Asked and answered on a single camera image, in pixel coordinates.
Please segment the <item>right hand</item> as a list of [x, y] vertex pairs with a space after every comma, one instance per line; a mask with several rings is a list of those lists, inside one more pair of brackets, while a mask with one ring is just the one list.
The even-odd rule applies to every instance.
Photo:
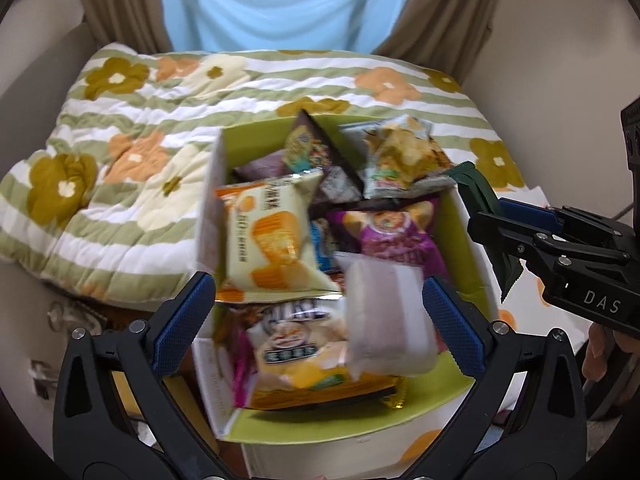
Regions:
[[600, 382], [608, 370], [608, 357], [612, 352], [612, 344], [626, 353], [639, 355], [640, 342], [617, 330], [606, 330], [598, 323], [592, 323], [588, 332], [588, 344], [582, 374], [588, 380]]

